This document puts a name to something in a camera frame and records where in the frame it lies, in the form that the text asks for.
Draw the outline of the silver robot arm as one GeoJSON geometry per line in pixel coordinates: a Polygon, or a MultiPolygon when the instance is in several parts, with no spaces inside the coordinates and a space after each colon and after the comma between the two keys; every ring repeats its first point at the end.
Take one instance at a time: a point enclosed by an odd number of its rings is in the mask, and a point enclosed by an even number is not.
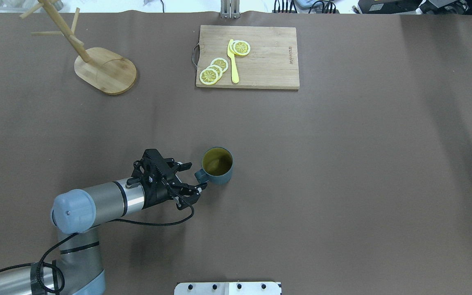
{"type": "Polygon", "coordinates": [[[147,149],[133,164],[130,177],[84,189],[73,189],[54,200],[50,220],[58,243],[35,263],[0,269],[0,295],[101,295],[106,288],[98,226],[107,222],[155,226],[125,216],[167,200],[179,210],[192,208],[207,187],[206,174],[197,184],[178,178],[192,164],[164,158],[147,149]]]}

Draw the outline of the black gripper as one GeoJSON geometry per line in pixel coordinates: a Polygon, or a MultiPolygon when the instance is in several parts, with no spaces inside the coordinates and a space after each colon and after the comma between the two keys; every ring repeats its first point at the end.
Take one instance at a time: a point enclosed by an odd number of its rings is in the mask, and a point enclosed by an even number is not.
{"type": "Polygon", "coordinates": [[[138,184],[144,192],[142,209],[156,206],[167,200],[176,200],[178,209],[185,207],[181,199],[184,196],[200,197],[208,183],[190,185],[177,179],[176,173],[189,170],[193,163],[176,162],[173,158],[164,158],[157,149],[146,149],[142,157],[133,163],[134,170],[127,184],[138,184]]]}

